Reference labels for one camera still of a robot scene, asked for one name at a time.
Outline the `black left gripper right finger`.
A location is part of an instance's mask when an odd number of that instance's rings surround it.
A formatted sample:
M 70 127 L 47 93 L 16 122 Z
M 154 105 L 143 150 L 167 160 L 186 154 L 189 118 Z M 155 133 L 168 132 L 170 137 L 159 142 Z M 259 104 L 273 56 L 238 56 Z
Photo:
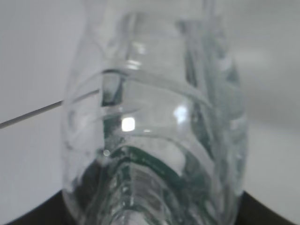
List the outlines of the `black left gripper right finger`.
M 256 200 L 248 192 L 244 192 L 235 225 L 299 225 L 279 214 Z

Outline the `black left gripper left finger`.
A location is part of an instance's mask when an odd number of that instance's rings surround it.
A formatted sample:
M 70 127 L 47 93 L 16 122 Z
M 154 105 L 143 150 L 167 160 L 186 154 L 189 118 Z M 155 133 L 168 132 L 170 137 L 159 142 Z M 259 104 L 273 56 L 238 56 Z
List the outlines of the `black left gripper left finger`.
M 13 220 L 11 225 L 74 225 L 75 221 L 63 201 L 62 191 L 23 216 Z

